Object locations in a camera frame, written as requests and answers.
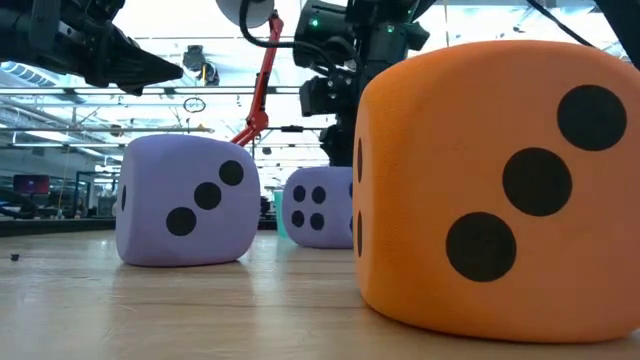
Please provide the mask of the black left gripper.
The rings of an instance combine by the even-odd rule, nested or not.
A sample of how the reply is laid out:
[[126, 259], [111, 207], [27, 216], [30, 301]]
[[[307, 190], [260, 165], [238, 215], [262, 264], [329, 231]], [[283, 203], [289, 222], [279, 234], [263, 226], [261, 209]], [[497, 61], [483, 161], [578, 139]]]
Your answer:
[[[91, 85], [107, 85], [109, 81], [152, 85], [180, 79], [180, 66], [140, 48], [113, 25], [124, 4], [124, 0], [34, 0], [29, 45], [36, 54], [55, 61], [66, 73], [83, 76]], [[143, 86], [119, 89], [129, 95], [144, 91]]]

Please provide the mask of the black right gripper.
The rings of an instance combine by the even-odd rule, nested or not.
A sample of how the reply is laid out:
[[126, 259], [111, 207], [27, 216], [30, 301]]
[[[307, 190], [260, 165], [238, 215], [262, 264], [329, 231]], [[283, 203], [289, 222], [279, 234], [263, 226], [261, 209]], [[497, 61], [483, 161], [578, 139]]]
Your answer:
[[[418, 18], [429, 8], [430, 0], [306, 2], [299, 17], [299, 66], [318, 75], [300, 87], [302, 115], [354, 120], [367, 84], [422, 49], [429, 32]], [[352, 166], [352, 133], [335, 124], [321, 131], [319, 141], [331, 166]]]

